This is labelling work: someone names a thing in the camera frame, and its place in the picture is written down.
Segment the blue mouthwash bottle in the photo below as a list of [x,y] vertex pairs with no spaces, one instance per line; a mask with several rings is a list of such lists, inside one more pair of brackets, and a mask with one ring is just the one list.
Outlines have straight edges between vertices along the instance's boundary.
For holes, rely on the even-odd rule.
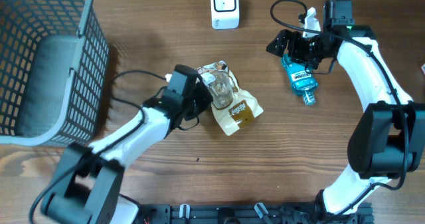
[[309,69],[292,62],[287,54],[282,57],[281,64],[287,73],[294,94],[301,96],[306,106],[315,104],[314,91],[317,89],[318,83]]

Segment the beige snack pouch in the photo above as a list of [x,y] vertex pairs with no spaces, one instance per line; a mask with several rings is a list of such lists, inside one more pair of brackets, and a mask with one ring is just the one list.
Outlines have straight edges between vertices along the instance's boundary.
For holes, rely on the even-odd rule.
[[195,70],[213,98],[213,116],[227,136],[245,128],[264,112],[257,98],[239,86],[237,78],[223,60]]

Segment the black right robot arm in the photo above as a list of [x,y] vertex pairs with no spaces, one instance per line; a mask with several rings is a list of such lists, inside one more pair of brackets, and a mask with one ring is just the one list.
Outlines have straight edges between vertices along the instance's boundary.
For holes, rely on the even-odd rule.
[[424,105],[398,86],[386,67],[375,34],[368,26],[332,25],[311,38],[302,28],[281,30],[266,51],[307,67],[325,58],[349,75],[363,115],[347,146],[348,165],[317,196],[320,220],[328,223],[352,215],[374,190],[400,189],[415,171],[424,150]]

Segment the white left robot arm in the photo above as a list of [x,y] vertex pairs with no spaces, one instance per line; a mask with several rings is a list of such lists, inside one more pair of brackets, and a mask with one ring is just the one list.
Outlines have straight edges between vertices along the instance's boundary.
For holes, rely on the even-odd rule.
[[201,78],[172,78],[139,107],[126,125],[87,147],[68,146],[45,190],[35,200],[57,223],[140,223],[136,201],[120,193],[124,173],[183,120],[196,118],[212,96]]

